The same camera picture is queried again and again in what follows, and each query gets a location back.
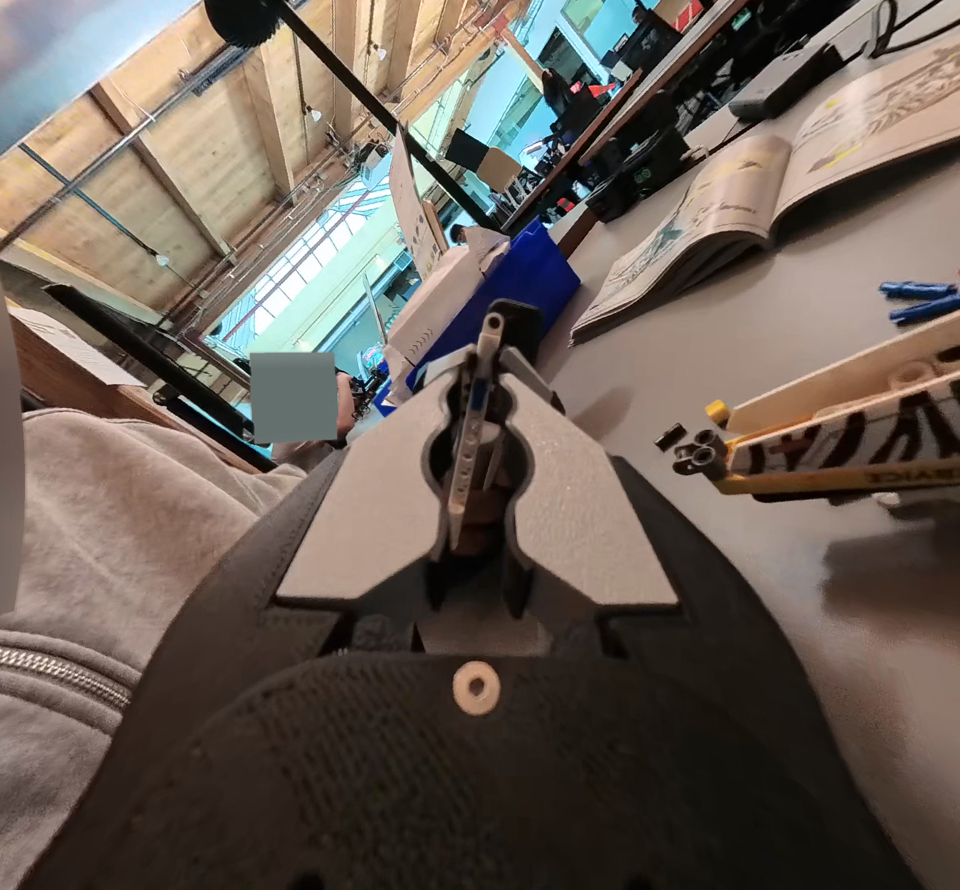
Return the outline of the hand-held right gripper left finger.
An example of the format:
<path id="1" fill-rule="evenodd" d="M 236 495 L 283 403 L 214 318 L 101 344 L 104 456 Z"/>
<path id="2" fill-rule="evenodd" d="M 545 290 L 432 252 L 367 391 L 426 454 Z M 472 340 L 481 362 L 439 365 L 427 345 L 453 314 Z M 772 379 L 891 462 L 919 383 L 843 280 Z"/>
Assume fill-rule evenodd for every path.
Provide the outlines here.
<path id="1" fill-rule="evenodd" d="M 274 594 L 282 608 L 427 616 L 472 582 L 450 551 L 443 477 L 431 454 L 450 434 L 465 361 L 355 440 Z"/>

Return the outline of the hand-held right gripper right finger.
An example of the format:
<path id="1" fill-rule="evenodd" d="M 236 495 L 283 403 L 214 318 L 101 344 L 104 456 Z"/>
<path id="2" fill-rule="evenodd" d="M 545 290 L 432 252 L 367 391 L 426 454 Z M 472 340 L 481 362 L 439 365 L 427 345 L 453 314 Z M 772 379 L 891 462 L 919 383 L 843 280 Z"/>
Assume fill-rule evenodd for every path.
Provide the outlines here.
<path id="1" fill-rule="evenodd" d="M 521 480 L 505 512 L 502 592 L 513 617 L 608 619 L 680 605 L 601 445 L 511 372 L 505 430 Z"/>

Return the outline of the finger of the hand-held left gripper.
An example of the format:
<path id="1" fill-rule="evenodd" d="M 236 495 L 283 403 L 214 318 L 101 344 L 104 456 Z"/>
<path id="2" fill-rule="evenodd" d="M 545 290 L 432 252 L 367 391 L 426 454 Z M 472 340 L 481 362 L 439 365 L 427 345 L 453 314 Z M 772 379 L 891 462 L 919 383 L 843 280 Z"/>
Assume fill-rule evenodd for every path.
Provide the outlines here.
<path id="1" fill-rule="evenodd" d="M 542 312 L 529 304 L 510 299 L 495 300 L 486 311 L 488 317 L 500 320 L 500 339 L 494 356 L 494 378 L 504 372 L 515 376 L 522 383 L 549 403 L 561 415 L 565 407 L 557 393 L 549 388 L 536 370 L 544 317 Z"/>

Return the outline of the white lego beam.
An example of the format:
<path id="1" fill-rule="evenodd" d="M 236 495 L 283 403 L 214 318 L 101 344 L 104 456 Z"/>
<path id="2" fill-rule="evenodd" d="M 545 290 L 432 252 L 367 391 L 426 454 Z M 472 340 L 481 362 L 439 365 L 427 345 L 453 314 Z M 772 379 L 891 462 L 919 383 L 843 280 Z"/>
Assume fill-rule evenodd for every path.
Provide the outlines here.
<path id="1" fill-rule="evenodd" d="M 504 318 L 497 312 L 486 315 L 475 347 L 472 369 L 462 383 L 462 417 L 451 469 L 446 503 L 448 539 L 451 551 L 459 545 L 467 502 L 474 479 L 485 417 L 493 387 L 495 359 L 501 345 Z"/>

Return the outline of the zebra striped lego model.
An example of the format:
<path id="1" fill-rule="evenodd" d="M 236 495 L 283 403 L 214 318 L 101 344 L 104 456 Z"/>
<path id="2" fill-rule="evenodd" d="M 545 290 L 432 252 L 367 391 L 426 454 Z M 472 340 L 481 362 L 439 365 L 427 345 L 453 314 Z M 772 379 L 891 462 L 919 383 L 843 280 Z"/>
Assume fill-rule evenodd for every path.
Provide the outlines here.
<path id="1" fill-rule="evenodd" d="M 958 489 L 958 324 L 941 320 L 733 409 L 671 450 L 680 476 L 765 503 Z"/>

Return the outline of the blue storage bin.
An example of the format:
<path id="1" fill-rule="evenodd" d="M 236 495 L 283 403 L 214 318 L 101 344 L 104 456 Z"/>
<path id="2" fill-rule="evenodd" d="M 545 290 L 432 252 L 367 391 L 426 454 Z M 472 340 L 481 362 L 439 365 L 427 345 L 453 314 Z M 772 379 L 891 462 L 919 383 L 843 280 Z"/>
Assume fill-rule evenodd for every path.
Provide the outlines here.
<path id="1" fill-rule="evenodd" d="M 422 362 L 410 372 L 405 387 L 394 389 L 391 386 L 391 398 L 397 405 L 404 402 L 410 396 L 416 373 L 421 368 L 468 344 L 476 343 L 488 307 L 495 300 L 510 299 L 537 307 L 544 319 L 541 332 L 543 340 L 580 285 L 580 278 L 546 226 L 538 220 L 534 221 L 510 241 L 509 250 L 487 272 L 484 282 L 471 300 L 440 335 Z"/>

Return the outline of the white cardboard box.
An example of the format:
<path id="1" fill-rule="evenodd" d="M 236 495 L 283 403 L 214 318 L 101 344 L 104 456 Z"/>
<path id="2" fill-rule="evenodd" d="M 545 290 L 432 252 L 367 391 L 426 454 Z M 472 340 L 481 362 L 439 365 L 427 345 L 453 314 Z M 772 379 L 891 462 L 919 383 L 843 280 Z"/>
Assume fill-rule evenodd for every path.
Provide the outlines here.
<path id="1" fill-rule="evenodd" d="M 426 357 L 510 248 L 510 238 L 478 226 L 465 231 L 466 243 L 444 252 L 429 276 L 403 307 L 388 332 L 384 355 L 394 389 Z"/>

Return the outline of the white printed sheet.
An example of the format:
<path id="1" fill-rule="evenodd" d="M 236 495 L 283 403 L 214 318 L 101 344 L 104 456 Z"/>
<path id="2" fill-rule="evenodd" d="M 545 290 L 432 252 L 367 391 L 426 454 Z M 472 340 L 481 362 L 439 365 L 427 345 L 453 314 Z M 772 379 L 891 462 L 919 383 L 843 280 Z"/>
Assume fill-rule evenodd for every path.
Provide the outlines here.
<path id="1" fill-rule="evenodd" d="M 449 249 L 433 203 L 422 200 L 417 189 L 406 129 L 397 127 L 389 172 L 390 197 L 406 251 L 425 282 Z"/>

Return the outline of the open instruction booklet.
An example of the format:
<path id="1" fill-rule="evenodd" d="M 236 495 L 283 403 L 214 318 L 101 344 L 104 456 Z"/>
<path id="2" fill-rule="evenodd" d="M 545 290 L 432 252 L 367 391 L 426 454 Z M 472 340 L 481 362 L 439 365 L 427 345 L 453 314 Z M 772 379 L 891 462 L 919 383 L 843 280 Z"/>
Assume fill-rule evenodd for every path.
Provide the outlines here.
<path id="1" fill-rule="evenodd" d="M 577 346 L 689 293 L 756 250 L 822 194 L 959 135 L 959 44 L 941 40 L 844 86 L 791 140 L 744 137 L 713 157 L 649 236 L 610 267 L 572 326 Z"/>

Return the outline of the black power brick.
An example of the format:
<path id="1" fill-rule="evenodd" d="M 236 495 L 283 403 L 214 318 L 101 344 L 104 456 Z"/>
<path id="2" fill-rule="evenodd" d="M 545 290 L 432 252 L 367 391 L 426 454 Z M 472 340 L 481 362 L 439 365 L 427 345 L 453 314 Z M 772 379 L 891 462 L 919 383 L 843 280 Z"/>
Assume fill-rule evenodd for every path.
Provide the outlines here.
<path id="1" fill-rule="evenodd" d="M 843 56 L 830 43 L 782 54 L 729 101 L 728 110 L 750 125 L 775 119 L 844 66 Z"/>

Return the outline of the wooden desk black frame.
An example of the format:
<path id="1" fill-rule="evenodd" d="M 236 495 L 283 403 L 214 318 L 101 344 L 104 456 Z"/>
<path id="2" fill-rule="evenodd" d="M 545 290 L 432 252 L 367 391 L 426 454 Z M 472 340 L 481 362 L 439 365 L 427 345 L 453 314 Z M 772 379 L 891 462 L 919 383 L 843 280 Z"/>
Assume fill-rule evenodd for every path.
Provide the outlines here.
<path id="1" fill-rule="evenodd" d="M 250 378 L 207 347 L 64 283 L 3 293 L 26 409 L 62 408 L 155 423 L 199 438 L 246 473 L 275 468 L 239 403 Z"/>

